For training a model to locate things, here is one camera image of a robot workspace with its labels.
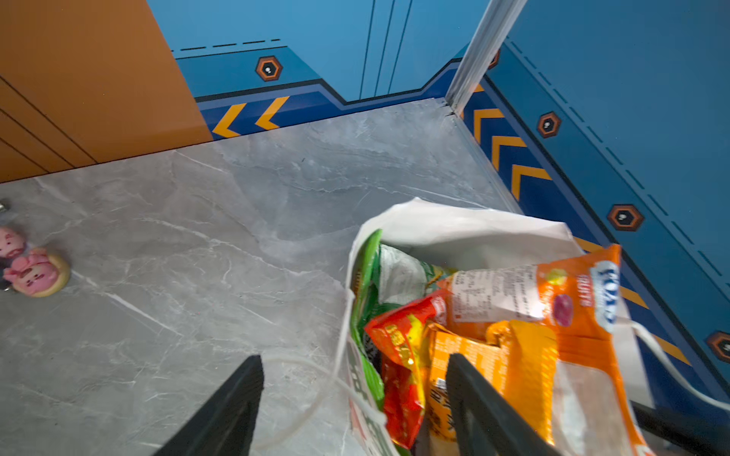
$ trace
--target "brand logo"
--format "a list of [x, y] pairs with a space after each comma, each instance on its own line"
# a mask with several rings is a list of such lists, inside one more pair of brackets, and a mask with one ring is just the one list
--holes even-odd
[[609, 333], [616, 323], [619, 275], [618, 265], [612, 261], [599, 261], [591, 268], [593, 301], [596, 303], [596, 321]]

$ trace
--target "toy face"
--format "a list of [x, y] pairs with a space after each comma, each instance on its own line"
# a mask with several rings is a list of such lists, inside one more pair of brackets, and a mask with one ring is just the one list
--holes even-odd
[[0, 258], [12, 260], [26, 249], [26, 240], [10, 228], [0, 227]]
[[51, 288], [58, 279], [58, 269], [51, 263], [34, 264], [18, 275], [15, 287], [26, 295], [34, 295]]

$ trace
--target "pink pig toy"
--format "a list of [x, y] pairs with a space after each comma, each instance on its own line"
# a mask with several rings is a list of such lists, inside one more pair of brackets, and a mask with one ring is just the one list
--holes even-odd
[[27, 257], [14, 259], [3, 278], [22, 294], [43, 298], [63, 288], [70, 273], [69, 265], [60, 257], [48, 255], [45, 249], [33, 249]]
[[26, 249], [26, 240], [10, 228], [0, 226], [0, 258], [12, 260]]

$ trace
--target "yellow snack package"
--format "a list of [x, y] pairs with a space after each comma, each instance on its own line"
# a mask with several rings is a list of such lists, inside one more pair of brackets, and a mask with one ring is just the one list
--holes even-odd
[[449, 356], [461, 353], [494, 389], [548, 443], [553, 443], [553, 377], [558, 345], [544, 325], [522, 321], [494, 323], [486, 341], [457, 336], [432, 323], [428, 414], [432, 456], [458, 455], [456, 431], [446, 393]]

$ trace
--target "white cable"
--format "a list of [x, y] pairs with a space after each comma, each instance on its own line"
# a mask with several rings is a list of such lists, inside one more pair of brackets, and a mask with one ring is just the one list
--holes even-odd
[[[302, 364], [303, 366], [308, 366], [325, 374], [330, 373], [327, 369], [315, 363], [314, 361], [308, 360], [301, 356], [276, 356], [272, 358], [264, 356], [264, 362]], [[385, 426], [385, 422], [388, 421], [388, 418], [385, 416], [384, 413], [382, 413], [380, 410], [373, 409], [369, 403], [367, 403], [353, 388], [350, 387], [350, 385], [343, 382], [339, 378], [335, 377], [334, 384], [342, 388], [347, 393], [347, 395], [350, 396], [350, 399], [352, 399], [353, 402], [357, 404], [360, 410], [368, 415], [370, 419], [373, 420], [373, 422], [377, 423], [378, 425]]]
[[332, 367], [332, 372], [330, 373], [330, 377], [327, 379], [325, 384], [322, 386], [322, 389], [319, 393], [317, 393], [317, 397], [315, 397], [315, 400], [310, 404], [310, 406], [307, 408], [307, 410], [304, 411], [301, 415], [299, 415], [290, 425], [284, 430], [281, 430], [278, 434], [275, 434], [273, 437], [264, 440], [262, 442], [253, 442], [253, 449], [261, 450], [261, 449], [268, 449], [271, 447], [275, 447], [278, 444], [281, 444], [284, 442], [284, 440], [290, 438], [293, 436], [297, 431], [302, 429], [304, 425], [307, 423], [307, 420], [315, 414], [317, 409], [319, 409], [319, 406], [322, 404], [322, 400], [324, 399], [325, 394], [329, 391], [330, 386], [332, 383], [337, 379], [337, 373], [339, 372], [339, 367], [342, 365], [342, 356], [345, 353], [345, 345], [347, 343], [347, 330], [350, 328], [350, 315], [353, 311], [353, 301], [355, 300], [355, 295], [351, 290], [347, 290], [347, 298], [345, 299], [345, 314], [342, 315], [342, 326], [339, 329], [339, 340], [337, 341], [337, 350], [334, 353], [334, 366]]
[[635, 321], [631, 321], [629, 324], [637, 337], [647, 344], [647, 347], [649, 347], [654, 356], [659, 359], [661, 364], [669, 371], [672, 377], [677, 380], [677, 383], [681, 384], [687, 391], [695, 395], [701, 401], [707, 402], [709, 405], [718, 407], [719, 409], [730, 411], [730, 403], [720, 402], [717, 399], [713, 399], [710, 396], [695, 390], [694, 387], [682, 376], [682, 374], [680, 374], [675, 365], [672, 364], [672, 361], [670, 361], [669, 357], [667, 357], [666, 353], [664, 353], [664, 349], [661, 348], [654, 336], [652, 336], [646, 328]]

